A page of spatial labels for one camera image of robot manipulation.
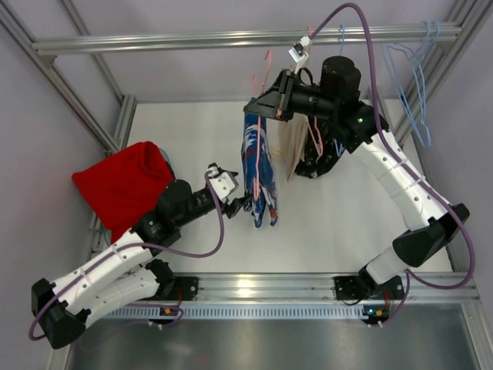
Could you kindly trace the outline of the pink wire hanger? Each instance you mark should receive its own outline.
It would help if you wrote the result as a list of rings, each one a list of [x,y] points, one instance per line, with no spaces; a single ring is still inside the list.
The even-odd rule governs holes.
[[[309,139],[311,139],[312,148],[316,152],[317,160],[319,160],[324,153],[324,145],[318,129],[317,119],[313,118],[312,120],[313,121],[311,122],[308,115],[304,117],[307,126],[307,138],[305,139],[306,143],[304,144],[304,151],[307,152],[309,150]]]
[[[260,95],[265,91],[267,81],[270,76],[270,71],[272,68],[272,51],[267,50],[264,60],[267,62],[267,70],[263,81],[260,85]],[[260,148],[261,148],[261,118],[260,115],[257,116],[257,151],[256,151],[256,162],[255,162],[255,177],[253,178],[253,198],[257,201],[260,198]]]

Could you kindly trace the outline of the blue patterned trousers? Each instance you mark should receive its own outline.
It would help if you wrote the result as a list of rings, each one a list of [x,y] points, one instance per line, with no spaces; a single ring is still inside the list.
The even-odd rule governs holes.
[[[240,155],[247,198],[243,209],[253,217],[254,227],[260,228],[267,214],[273,227],[278,221],[277,189],[265,117],[244,113]]]

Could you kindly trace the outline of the beige trousers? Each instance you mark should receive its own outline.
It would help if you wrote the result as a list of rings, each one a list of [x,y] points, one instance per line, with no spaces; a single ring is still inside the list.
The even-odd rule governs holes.
[[[280,170],[282,182],[289,181],[304,158],[304,147],[307,142],[308,119],[295,113],[289,122],[272,122],[274,125],[274,145],[271,150],[274,162]]]

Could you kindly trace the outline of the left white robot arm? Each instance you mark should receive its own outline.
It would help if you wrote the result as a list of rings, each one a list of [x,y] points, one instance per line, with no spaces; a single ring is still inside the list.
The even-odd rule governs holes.
[[[219,239],[224,238],[225,218],[235,217],[247,201],[246,197],[228,199],[239,186],[238,175],[212,163],[201,190],[193,191],[185,180],[172,180],[155,207],[102,253],[54,281],[36,281],[31,287],[34,320],[29,338],[45,339],[54,349],[64,348],[115,310],[142,299],[168,298],[176,278],[158,254],[214,255],[216,249],[198,254],[178,251],[172,245],[180,239],[184,226],[212,211],[218,216]]]

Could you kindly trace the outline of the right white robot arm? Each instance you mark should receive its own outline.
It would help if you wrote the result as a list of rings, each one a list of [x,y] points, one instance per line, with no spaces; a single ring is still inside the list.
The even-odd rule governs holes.
[[[469,209],[450,204],[409,162],[376,106],[360,99],[361,71],[345,56],[324,60],[320,82],[282,70],[273,85],[243,108],[245,113],[288,122],[295,114],[327,125],[330,137],[374,175],[401,212],[407,230],[364,265],[354,279],[357,298],[370,298],[412,267],[420,267],[457,234],[470,237]]]

